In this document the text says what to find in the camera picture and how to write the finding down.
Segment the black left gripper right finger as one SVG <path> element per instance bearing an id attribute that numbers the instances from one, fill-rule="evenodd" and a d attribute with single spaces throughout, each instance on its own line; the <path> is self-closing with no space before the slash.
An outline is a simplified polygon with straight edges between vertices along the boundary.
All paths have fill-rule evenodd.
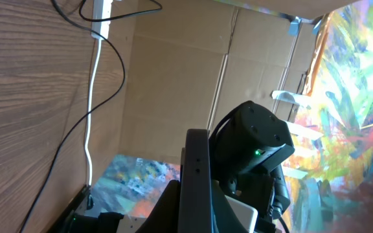
<path id="1" fill-rule="evenodd" d="M 215 232 L 248 233 L 236 217 L 217 181 L 211 180 L 211 189 Z"/>

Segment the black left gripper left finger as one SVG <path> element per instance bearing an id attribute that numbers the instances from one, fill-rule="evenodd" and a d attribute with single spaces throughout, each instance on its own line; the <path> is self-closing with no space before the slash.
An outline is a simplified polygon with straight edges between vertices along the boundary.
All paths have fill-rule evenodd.
<path id="1" fill-rule="evenodd" d="M 171 180 L 136 233 L 177 233 L 181 183 Z"/>

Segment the blue Samsung Galaxy smartphone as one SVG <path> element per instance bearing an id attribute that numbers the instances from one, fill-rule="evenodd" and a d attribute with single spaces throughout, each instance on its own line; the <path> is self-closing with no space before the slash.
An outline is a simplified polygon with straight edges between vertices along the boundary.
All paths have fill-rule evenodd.
<path id="1" fill-rule="evenodd" d="M 178 232 L 213 231 L 209 141 L 206 129 L 189 129 L 181 156 Z"/>

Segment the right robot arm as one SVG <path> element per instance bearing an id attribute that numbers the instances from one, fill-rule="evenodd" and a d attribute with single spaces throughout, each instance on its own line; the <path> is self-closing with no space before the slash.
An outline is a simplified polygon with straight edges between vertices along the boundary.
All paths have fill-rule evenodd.
<path id="1" fill-rule="evenodd" d="M 257 232 L 276 232 L 291 201 L 282 162 L 295 151 L 288 125 L 246 101 L 223 117 L 209 137 L 211 177 L 223 193 L 253 207 Z"/>

